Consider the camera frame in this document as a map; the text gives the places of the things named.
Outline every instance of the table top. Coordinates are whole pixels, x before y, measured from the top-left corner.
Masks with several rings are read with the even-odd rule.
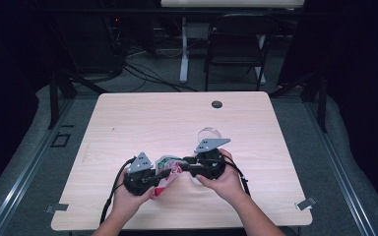
[[[221,108],[213,108],[213,101]],[[106,93],[99,97],[60,204],[54,230],[93,230],[119,168],[141,151],[152,162],[187,156],[198,133],[218,130],[248,179],[255,203],[276,225],[307,225],[305,200],[273,106],[261,91]],[[235,210],[183,172],[158,197],[144,203],[124,229],[242,227]]]
[[[304,0],[161,0],[162,7],[301,8]]]

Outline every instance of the person's right hand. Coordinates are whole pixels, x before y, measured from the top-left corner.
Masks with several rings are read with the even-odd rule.
[[[220,153],[224,156],[226,161],[231,162],[228,158],[232,159],[231,153],[225,149],[220,149]],[[245,192],[241,187],[238,172],[227,165],[222,176],[217,180],[210,180],[202,175],[197,175],[196,178],[207,188],[214,190],[222,199],[229,202],[231,205],[240,197],[244,197]]]

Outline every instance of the wooden table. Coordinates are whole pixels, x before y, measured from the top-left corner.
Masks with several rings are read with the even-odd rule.
[[[213,108],[212,102],[222,102]],[[152,162],[166,154],[186,156],[206,127],[231,142],[235,163],[248,179],[251,196],[276,225],[307,225],[309,209],[277,117],[266,93],[106,93],[100,96],[60,204],[54,230],[93,230],[119,168],[144,151]],[[159,196],[140,207],[124,229],[241,227],[234,209],[182,173]]]

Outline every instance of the floor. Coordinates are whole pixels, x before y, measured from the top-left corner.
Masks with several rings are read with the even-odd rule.
[[[190,43],[189,81],[185,85],[178,82],[179,44],[170,45],[160,45],[157,58],[145,52],[129,56],[127,70],[114,79],[106,80],[102,75],[86,75],[86,78],[112,92],[203,90],[203,41]],[[288,38],[282,37],[274,42],[265,70],[263,91],[277,89],[278,74],[287,49]],[[254,90],[254,74],[245,72],[245,69],[212,70],[211,77],[215,82],[211,90]],[[146,78],[157,82],[148,82]],[[47,129],[50,122],[49,88],[37,93],[40,104],[34,122],[0,178],[0,235],[92,234],[91,231],[55,232],[50,227],[52,214],[45,212],[48,206],[58,203],[97,100],[94,91],[80,84],[74,85],[79,95],[76,99],[65,99],[60,94],[61,118],[52,130]],[[313,223],[292,227],[293,230],[305,236],[378,235],[378,196],[352,159],[347,132],[336,103],[332,99],[328,101],[328,133],[324,134],[315,122],[315,104],[302,103],[299,98],[301,90],[295,88],[283,97],[272,99],[305,196],[314,197],[318,202],[311,210]],[[58,134],[70,135],[63,148],[54,147],[53,141]],[[153,232],[134,233],[153,235]],[[202,235],[213,232],[161,233]]]

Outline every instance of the black backdrop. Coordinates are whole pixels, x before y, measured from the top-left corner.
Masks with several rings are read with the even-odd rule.
[[[353,18],[299,22],[279,84],[304,77],[334,55],[325,74],[328,94],[341,110],[353,157],[378,192],[378,1],[307,0],[306,4],[306,12],[348,11]],[[336,37],[343,42],[332,44]]]
[[[0,175],[32,123],[35,93],[48,85],[54,63],[74,70],[46,23],[25,9],[22,1],[0,0]]]

